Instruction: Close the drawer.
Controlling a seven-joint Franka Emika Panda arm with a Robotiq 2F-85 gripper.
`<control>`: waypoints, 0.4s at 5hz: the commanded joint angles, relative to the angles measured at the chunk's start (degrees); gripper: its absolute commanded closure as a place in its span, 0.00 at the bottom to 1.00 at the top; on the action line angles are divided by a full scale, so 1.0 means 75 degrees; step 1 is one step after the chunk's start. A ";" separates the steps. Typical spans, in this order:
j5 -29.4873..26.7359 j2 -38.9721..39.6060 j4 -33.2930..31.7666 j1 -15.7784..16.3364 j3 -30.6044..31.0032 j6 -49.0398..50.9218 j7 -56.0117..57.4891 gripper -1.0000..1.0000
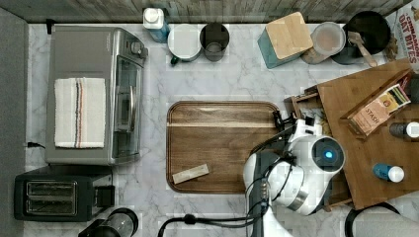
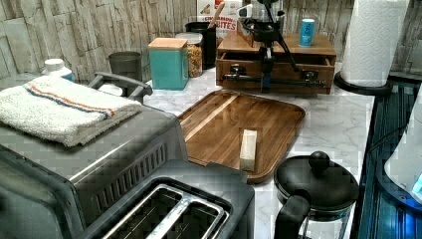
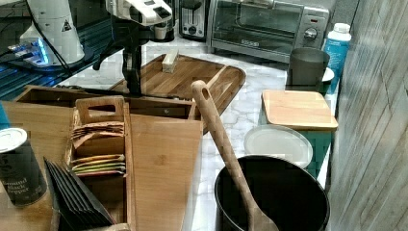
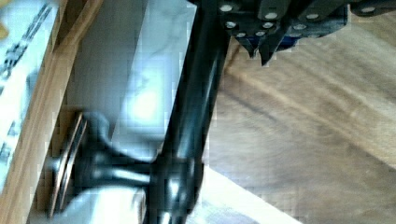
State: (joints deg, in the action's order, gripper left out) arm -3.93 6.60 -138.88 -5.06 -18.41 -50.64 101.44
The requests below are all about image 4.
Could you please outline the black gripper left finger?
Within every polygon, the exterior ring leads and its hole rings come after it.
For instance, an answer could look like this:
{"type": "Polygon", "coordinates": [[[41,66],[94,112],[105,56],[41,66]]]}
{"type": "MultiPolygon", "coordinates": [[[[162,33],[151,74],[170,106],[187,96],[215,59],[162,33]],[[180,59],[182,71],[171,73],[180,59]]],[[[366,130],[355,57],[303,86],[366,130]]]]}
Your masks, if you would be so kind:
{"type": "Polygon", "coordinates": [[[250,58],[256,55],[260,30],[255,15],[255,0],[218,0],[218,16],[225,31],[247,51],[250,58]]]}

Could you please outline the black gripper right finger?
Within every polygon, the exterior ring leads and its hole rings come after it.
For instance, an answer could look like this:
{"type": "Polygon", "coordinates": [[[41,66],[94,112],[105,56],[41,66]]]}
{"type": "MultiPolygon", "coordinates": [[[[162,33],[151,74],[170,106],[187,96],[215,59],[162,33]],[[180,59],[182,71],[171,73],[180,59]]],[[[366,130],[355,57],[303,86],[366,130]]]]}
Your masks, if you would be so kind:
{"type": "Polygon", "coordinates": [[[293,48],[301,38],[323,37],[346,25],[345,0],[290,0],[276,30],[259,44],[261,64],[268,64],[277,51],[293,48]]]}

